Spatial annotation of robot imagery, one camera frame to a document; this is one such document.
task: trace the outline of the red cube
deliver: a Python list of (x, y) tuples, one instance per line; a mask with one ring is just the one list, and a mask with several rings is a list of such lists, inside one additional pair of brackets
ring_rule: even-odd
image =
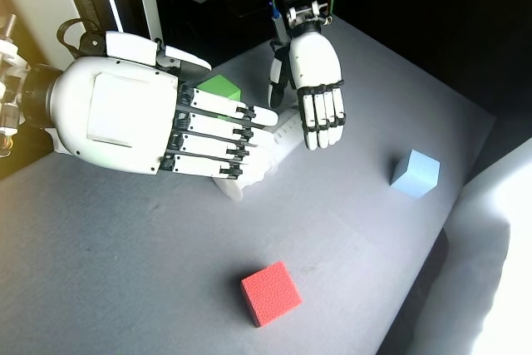
[(248, 276), (241, 286), (257, 327), (272, 322), (303, 301), (283, 262)]

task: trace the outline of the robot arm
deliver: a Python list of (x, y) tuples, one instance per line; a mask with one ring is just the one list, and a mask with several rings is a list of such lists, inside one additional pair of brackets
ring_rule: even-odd
[(270, 69), (268, 103), (272, 108), (280, 106), (290, 81), (298, 94), (307, 147), (324, 149), (340, 140), (346, 120), (340, 62), (331, 42), (321, 34), (321, 26), (332, 21), (324, 12), (328, 4), (280, 0), (278, 7), (281, 13), (274, 6), (273, 20), (279, 48)]
[[(2, 81), (10, 86), (17, 71), (8, 68)], [(80, 57), (64, 72), (24, 71), (2, 99), (0, 121), (10, 122), (0, 126), (4, 138), (22, 123), (12, 121), (16, 107), (28, 123), (55, 128), (71, 155), (113, 170), (259, 180), (269, 167), (264, 147), (273, 135), (260, 126), (277, 124), (277, 114), (181, 83), (178, 74), (198, 79), (210, 71), (189, 53), (108, 32), (106, 57)]]

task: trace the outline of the table surface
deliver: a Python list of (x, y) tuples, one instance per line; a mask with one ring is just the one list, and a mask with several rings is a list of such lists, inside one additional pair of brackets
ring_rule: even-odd
[[(344, 136), (299, 146), (241, 203), (211, 179), (131, 175), (52, 154), (0, 182), (0, 352), (373, 354), (478, 156), (493, 117), (336, 18)], [(265, 103), (272, 53), (215, 72)], [(420, 200), (394, 160), (441, 162)], [(287, 265), (303, 303), (255, 328), (241, 278)]]

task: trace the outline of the light blue block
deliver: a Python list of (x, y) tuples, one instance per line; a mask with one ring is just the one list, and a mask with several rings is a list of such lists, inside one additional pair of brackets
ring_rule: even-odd
[(440, 161), (412, 150), (399, 161), (392, 178), (392, 187), (419, 199), (438, 185)]

